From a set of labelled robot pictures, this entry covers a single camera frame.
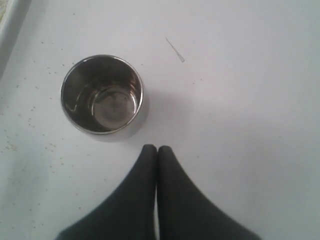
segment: white floor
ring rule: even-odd
[[[319,239],[319,12],[316,0],[32,0],[0,81],[0,239],[54,239],[146,143],[172,146],[264,240]],[[119,143],[60,107],[67,71],[95,54],[131,63],[150,95],[147,122]]]

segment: cup rim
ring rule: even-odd
[[[64,96],[63,96],[63,92],[64,92],[64,89],[65,89],[65,85],[66,85],[66,82],[70,76],[70,74],[79,66],[81,65],[82,63],[85,63],[86,61],[88,60],[91,60],[91,59],[95,59],[95,58],[112,58],[112,59],[116,59],[116,60],[119,60],[121,62],[123,62],[124,64],[126,64],[133,72],[134,74],[137,76],[138,78],[138,81],[139,81],[139,84],[141,86],[141,93],[140,93],[140,101],[139,101],[139,104],[138,104],[138,108],[135,112],[135,114],[131,117],[131,119],[126,123],[124,124],[123,126],[115,129],[115,130],[112,130],[112,131],[104,131],[104,132],[98,132],[98,131],[91,131],[91,130],[88,130],[82,126],[80,126],[78,123],[76,123],[71,117],[70,115],[68,114],[65,106],[64,106]],[[81,130],[81,131],[84,131],[84,132],[87,132],[87,133],[90,133],[90,134],[94,134],[94,135],[111,135],[111,134],[114,134],[114,133],[117,133],[119,132],[120,130],[126,128],[128,125],[130,125],[130,123],[137,117],[137,115],[139,114],[140,112],[140,109],[143,105],[143,101],[144,101],[144,95],[145,95],[145,87],[144,87],[144,84],[141,80],[141,77],[140,75],[138,74],[138,72],[136,71],[136,69],[130,64],[128,63],[127,61],[123,60],[122,58],[120,57],[117,57],[117,56],[114,56],[114,55],[109,55],[109,54],[98,54],[98,55],[92,55],[92,56],[89,56],[89,57],[86,57],[82,60],[80,60],[79,62],[77,62],[75,65],[72,66],[72,68],[68,71],[68,73],[66,74],[66,76],[64,77],[64,80],[63,80],[63,83],[62,83],[62,86],[60,88],[60,104],[61,104],[61,107],[63,109],[63,112],[64,112],[64,115],[67,117],[67,119],[69,120],[69,122],[71,122],[77,129]]]

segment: stainless steel cup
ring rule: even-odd
[[[111,55],[90,56],[74,65],[63,81],[61,104],[74,126],[111,142],[137,132],[149,108],[137,71]]]

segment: metal cup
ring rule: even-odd
[[[132,136],[147,117],[143,82],[126,61],[90,56],[73,66],[61,88],[65,115],[78,129],[117,141]]]

